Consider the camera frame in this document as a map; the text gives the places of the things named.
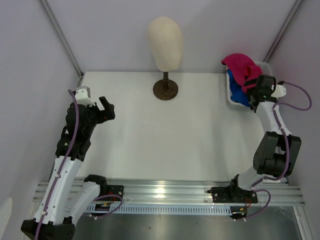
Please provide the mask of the pink baseball cap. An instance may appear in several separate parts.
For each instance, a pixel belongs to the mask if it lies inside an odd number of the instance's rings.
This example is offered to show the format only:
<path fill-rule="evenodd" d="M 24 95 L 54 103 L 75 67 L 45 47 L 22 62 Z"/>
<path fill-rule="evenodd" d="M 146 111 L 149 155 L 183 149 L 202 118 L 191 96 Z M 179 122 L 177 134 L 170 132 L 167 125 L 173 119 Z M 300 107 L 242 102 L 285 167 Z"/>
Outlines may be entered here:
<path fill-rule="evenodd" d="M 246 81 L 257 79 L 263 74 L 260 66 L 245 54 L 233 53 L 226 56 L 221 63 L 232 72 L 234 80 L 240 86 L 244 86 Z"/>

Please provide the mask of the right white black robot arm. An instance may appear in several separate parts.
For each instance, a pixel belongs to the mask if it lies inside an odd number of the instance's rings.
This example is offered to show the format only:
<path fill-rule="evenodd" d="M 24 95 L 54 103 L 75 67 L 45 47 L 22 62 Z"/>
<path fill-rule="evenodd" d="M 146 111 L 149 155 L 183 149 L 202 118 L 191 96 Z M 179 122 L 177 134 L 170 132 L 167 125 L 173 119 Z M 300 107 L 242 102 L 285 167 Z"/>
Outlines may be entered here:
<path fill-rule="evenodd" d="M 250 109 L 260 119 L 264 136 L 254 153 L 252 167 L 230 181 L 227 194 L 233 202 L 252 196 L 255 187 L 265 181 L 289 176 L 295 166 L 302 140 L 289 131 L 281 117 L 280 103 L 272 96 L 276 86 L 275 77 L 261 74 L 249 89 Z"/>

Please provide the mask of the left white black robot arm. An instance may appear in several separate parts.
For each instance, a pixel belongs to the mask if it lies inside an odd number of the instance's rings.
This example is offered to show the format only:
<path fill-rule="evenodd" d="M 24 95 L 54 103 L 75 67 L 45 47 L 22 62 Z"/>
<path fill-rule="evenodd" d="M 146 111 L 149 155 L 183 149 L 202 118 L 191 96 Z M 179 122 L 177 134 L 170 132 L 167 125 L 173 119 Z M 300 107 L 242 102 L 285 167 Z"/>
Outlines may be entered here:
<path fill-rule="evenodd" d="M 21 231 L 31 240 L 71 240 L 90 203 L 95 199 L 103 200 L 108 194 L 106 178 L 91 174 L 81 190 L 71 201 L 68 200 L 74 179 L 91 146 L 95 127 L 116 117 L 115 106 L 104 96 L 99 97 L 103 110 L 89 97 L 72 98 L 42 202 L 33 218 L 24 220 L 21 225 Z"/>

